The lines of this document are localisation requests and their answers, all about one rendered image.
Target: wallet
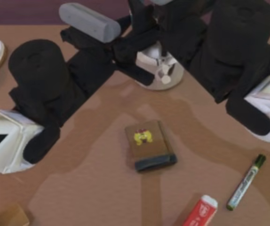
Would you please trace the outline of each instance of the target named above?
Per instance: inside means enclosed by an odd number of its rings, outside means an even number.
[[[152,120],[128,126],[126,134],[138,172],[177,163],[162,122]]]

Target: brown box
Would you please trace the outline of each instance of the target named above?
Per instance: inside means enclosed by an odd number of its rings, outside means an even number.
[[[0,226],[29,226],[29,224],[28,217],[18,204],[0,212]]]
[[[152,120],[126,128],[135,168],[150,170],[175,164],[177,157],[160,121]]]

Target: green marker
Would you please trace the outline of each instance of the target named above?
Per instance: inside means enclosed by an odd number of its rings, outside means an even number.
[[[243,198],[244,194],[248,190],[249,186],[251,185],[253,179],[255,178],[256,174],[258,173],[259,169],[262,167],[264,162],[266,161],[266,156],[260,154],[253,166],[250,168],[249,172],[238,186],[237,190],[235,191],[232,198],[229,200],[227,204],[227,209],[233,211]]]

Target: brown table surface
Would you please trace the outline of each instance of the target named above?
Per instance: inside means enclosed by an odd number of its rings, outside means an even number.
[[[11,53],[31,39],[62,43],[65,26],[0,26]],[[0,109],[15,82],[0,69]],[[124,128],[159,119],[179,162],[138,174],[129,164]],[[254,158],[267,162],[234,212],[225,205]],[[188,74],[176,88],[152,92],[115,73],[65,124],[61,139],[35,168],[0,175],[0,210],[18,202],[34,226],[181,226],[203,194],[220,204],[212,226],[270,226],[270,144],[228,116]]]

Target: yellow cartoon sticker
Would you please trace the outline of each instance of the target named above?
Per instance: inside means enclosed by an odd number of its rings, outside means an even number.
[[[150,131],[147,129],[139,129],[134,134],[134,140],[136,141],[137,145],[140,146],[146,143],[152,143],[153,137]]]

